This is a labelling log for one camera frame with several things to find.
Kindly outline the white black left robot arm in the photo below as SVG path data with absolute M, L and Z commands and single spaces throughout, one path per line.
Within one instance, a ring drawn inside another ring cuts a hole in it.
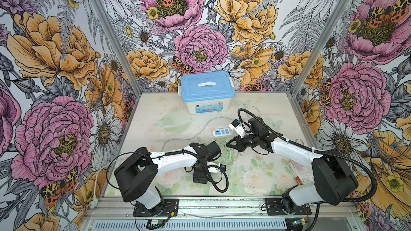
M 156 216 L 165 208 L 165 201 L 152 183 L 164 173 L 192 168 L 194 183 L 209 182 L 218 192 L 226 192 L 229 179 L 225 167 L 214 163 L 220 154 L 221 149 L 215 142 L 208 145 L 194 142 L 179 150 L 160 153 L 139 148 L 115 169 L 117 188 L 124 202 L 136 202 Z

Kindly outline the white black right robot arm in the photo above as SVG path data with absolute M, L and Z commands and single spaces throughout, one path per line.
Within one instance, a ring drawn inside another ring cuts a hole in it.
M 237 135 L 226 144 L 227 147 L 239 152 L 260 147 L 289 158 L 313 175 L 313 181 L 294 186 L 282 195 L 281 205 L 287 213 L 310 203 L 338 205 L 358 187 L 357 179 L 345 160 L 315 153 L 313 148 L 305 150 L 291 140 L 281 139 L 260 117 L 250 119 L 248 124 L 236 119 L 229 129 Z

